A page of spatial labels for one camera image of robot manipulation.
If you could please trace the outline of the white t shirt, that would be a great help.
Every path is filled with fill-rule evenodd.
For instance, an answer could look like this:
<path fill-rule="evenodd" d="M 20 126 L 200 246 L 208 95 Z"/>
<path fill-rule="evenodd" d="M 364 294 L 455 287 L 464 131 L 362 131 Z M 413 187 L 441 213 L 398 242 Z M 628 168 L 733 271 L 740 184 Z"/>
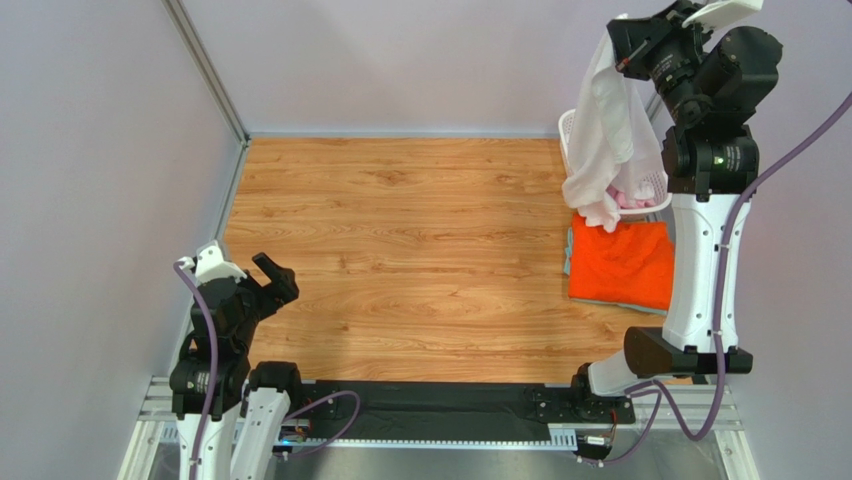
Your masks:
<path fill-rule="evenodd" d="M 664 172 L 643 101 L 635 83 L 615 69 L 608 34 L 582 80 L 567 156 L 573 174 L 562 184 L 565 202 L 588 226 L 608 232 L 621 220 L 608 187 L 632 194 L 644 177 Z"/>

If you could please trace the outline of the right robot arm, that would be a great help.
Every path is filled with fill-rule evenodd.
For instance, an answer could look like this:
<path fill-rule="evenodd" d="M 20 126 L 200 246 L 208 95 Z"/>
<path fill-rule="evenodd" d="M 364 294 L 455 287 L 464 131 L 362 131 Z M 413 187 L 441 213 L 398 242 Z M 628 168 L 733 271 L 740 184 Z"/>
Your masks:
<path fill-rule="evenodd" d="M 747 374 L 734 299 L 742 229 L 760 153 L 748 122 L 778 81 L 782 44 L 745 24 L 758 1 L 676 1 L 608 23 L 599 71 L 653 83 L 673 125 L 663 142 L 676 231 L 673 294 L 660 327 L 632 327 L 623 348 L 583 368 L 599 397 L 656 378 Z"/>

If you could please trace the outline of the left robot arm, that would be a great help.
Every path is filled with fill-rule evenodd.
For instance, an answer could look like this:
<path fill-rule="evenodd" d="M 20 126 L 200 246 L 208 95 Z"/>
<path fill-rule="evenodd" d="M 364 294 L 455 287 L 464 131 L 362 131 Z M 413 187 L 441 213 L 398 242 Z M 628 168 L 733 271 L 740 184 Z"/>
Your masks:
<path fill-rule="evenodd" d="M 264 253 L 252 260 L 267 284 L 230 261 L 217 242 L 173 266 L 194 299 L 192 329 L 169 377 L 182 479 L 263 478 L 301 392 L 295 364 L 249 362 L 258 324 L 299 296 L 293 270 Z"/>

